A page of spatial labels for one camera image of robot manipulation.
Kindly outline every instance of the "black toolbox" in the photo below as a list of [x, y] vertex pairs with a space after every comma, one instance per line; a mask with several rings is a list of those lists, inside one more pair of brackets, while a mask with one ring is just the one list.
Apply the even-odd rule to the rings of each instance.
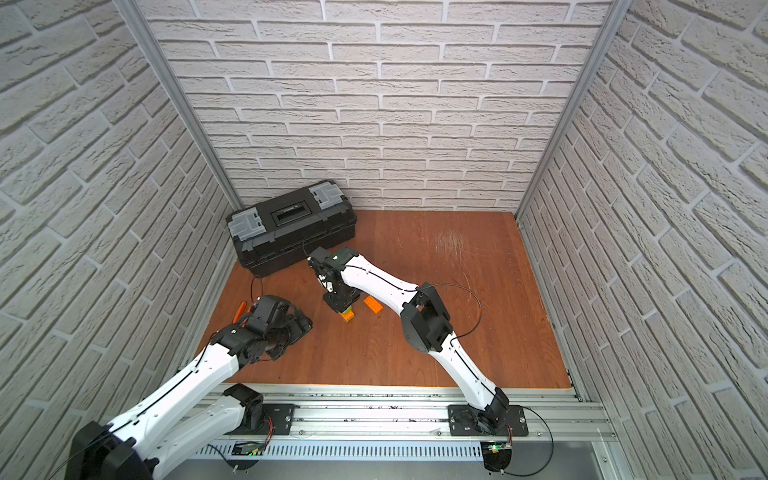
[[227, 216], [240, 265], [267, 276], [355, 236], [357, 216], [339, 187], [325, 180]]

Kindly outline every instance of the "wooden table surface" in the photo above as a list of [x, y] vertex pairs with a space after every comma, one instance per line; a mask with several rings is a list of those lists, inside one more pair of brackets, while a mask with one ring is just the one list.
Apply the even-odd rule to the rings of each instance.
[[[482, 322], [461, 343], [496, 385], [571, 386], [512, 214], [361, 210], [357, 215], [356, 237], [345, 244], [368, 261], [408, 282], [457, 283], [480, 298]], [[240, 302], [250, 298], [252, 278], [234, 266], [204, 339], [232, 323]], [[324, 289], [306, 261], [265, 277], [263, 288], [297, 305], [314, 328], [276, 362], [249, 365], [228, 382], [455, 386], [433, 358], [406, 342], [393, 311], [385, 307], [374, 315], [363, 303], [366, 294], [345, 323], [323, 302]], [[257, 280], [254, 298], [259, 289]], [[454, 330], [469, 331], [478, 318], [475, 300], [455, 287], [437, 289]]]

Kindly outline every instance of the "toolbox handle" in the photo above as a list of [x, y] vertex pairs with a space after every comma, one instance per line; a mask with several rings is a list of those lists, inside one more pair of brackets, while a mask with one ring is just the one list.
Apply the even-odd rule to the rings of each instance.
[[275, 220], [275, 225], [279, 227], [280, 225], [305, 217], [311, 213], [310, 206], [302, 200], [296, 204], [272, 212], [272, 219]]

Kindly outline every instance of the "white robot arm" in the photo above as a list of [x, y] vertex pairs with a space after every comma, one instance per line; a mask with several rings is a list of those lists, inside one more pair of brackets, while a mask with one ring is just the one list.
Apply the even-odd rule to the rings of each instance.
[[503, 425], [507, 396], [482, 374], [462, 348], [435, 287], [400, 280], [349, 247], [335, 254], [317, 248], [307, 260], [328, 290], [323, 299], [332, 309], [344, 312], [358, 300], [361, 291], [387, 305], [400, 317], [406, 341], [434, 357], [462, 390], [476, 411], [478, 430], [494, 432], [500, 419]]
[[203, 352], [107, 425], [90, 422], [72, 439], [65, 480], [161, 480], [177, 465], [238, 427], [264, 429], [263, 396], [236, 384], [208, 409], [181, 420], [215, 386], [250, 363], [280, 358], [312, 329], [288, 300], [265, 295]]

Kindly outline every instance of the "brick wall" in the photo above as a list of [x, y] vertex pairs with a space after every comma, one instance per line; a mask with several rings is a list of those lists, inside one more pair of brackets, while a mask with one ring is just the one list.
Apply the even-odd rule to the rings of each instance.
[[521, 219], [638, 478], [768, 472], [767, 12], [636, 0]]
[[229, 206], [114, 5], [2, 3], [0, 477], [40, 480], [175, 368]]
[[141, 5], [246, 204], [514, 210], [608, 3]]

